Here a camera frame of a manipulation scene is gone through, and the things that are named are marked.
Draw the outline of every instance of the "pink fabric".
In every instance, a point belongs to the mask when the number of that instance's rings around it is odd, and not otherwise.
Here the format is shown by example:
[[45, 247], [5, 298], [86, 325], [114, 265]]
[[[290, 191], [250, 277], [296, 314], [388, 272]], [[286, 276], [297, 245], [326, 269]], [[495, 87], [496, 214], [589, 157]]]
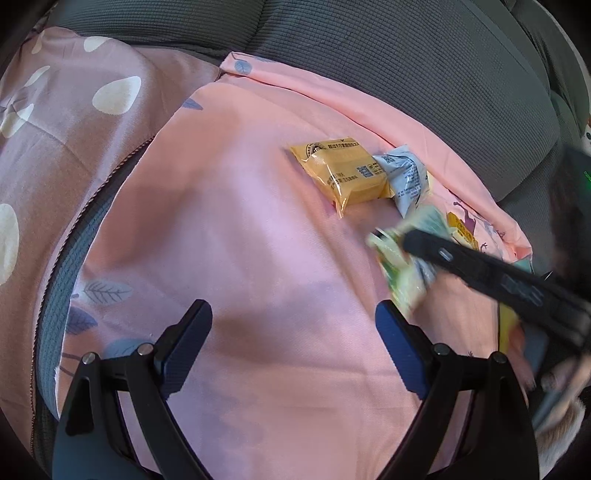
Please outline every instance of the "pink fabric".
[[[74, 290], [58, 404], [76, 358], [154, 341], [203, 298], [213, 330], [168, 403], [213, 477], [373, 480], [419, 406], [375, 329], [389, 295], [365, 245], [400, 216], [382, 199], [339, 219], [289, 146], [353, 137], [377, 154], [406, 143], [437, 179], [431, 201], [474, 221], [481, 248], [494, 243], [507, 260], [531, 248], [468, 166], [403, 113], [243, 54], [222, 69], [160, 131], [100, 227]], [[496, 304], [448, 275], [414, 321], [458, 353], [496, 348]], [[462, 400], [436, 467], [452, 456]], [[139, 458], [155, 468], [131, 424]]]

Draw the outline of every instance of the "polka dot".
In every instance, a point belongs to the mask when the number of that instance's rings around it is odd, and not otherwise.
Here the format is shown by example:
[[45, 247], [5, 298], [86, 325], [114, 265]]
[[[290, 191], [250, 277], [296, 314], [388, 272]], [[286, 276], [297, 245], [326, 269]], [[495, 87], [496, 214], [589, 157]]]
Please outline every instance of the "polka dot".
[[31, 50], [31, 53], [34, 55], [35, 53], [39, 53], [41, 51], [41, 46], [43, 43], [43, 37], [45, 36], [45, 30], [43, 30], [41, 33], [39, 33], [39, 35], [37, 36], [37, 41], [35, 42], [35, 45], [33, 46], [33, 49]]
[[252, 71], [252, 65], [246, 60], [235, 61], [234, 68], [241, 75], [248, 75]]
[[191, 110], [203, 110], [203, 107], [201, 105], [199, 105], [195, 100], [193, 100], [192, 98], [187, 98], [184, 102], [183, 102], [183, 107], [184, 108], [190, 108]]
[[33, 83], [39, 80], [39, 77], [43, 75], [47, 70], [49, 70], [49, 65], [45, 65], [44, 67], [37, 69], [35, 73], [31, 75], [31, 78], [27, 80], [27, 82], [25, 83], [25, 87], [30, 87]]
[[29, 120], [34, 105], [31, 104], [18, 112], [10, 112], [0, 125], [0, 132], [4, 138], [10, 138]]
[[141, 86], [142, 79], [139, 77], [128, 77], [107, 83], [95, 93], [92, 105], [99, 112], [122, 115], [134, 104]]
[[88, 52], [95, 51], [107, 40], [110, 40], [109, 37], [88, 37], [88, 38], [85, 38], [84, 51], [88, 51]]
[[18, 256], [17, 214], [7, 203], [0, 204], [0, 285], [6, 283], [14, 271]]

